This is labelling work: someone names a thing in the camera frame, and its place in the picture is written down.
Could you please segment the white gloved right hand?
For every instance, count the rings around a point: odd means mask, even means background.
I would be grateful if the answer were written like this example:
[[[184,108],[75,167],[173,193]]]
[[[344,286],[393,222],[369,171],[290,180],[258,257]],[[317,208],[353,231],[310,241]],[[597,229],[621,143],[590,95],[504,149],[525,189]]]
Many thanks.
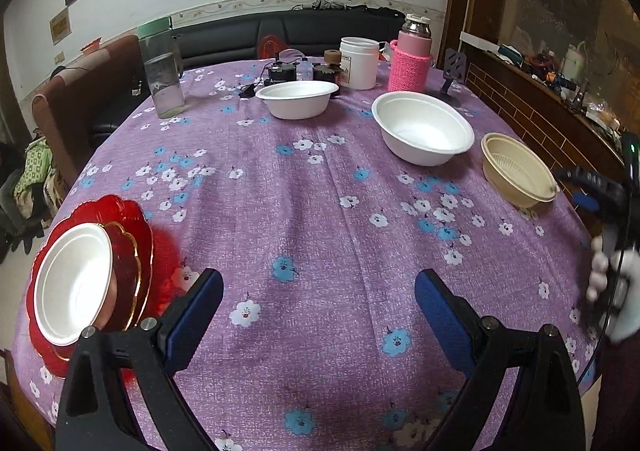
[[[613,344],[620,344],[639,331],[639,253],[634,249],[604,252],[604,237],[591,241],[593,252],[586,298],[594,303],[613,283],[610,295],[611,313],[608,322],[601,321],[605,334]]]

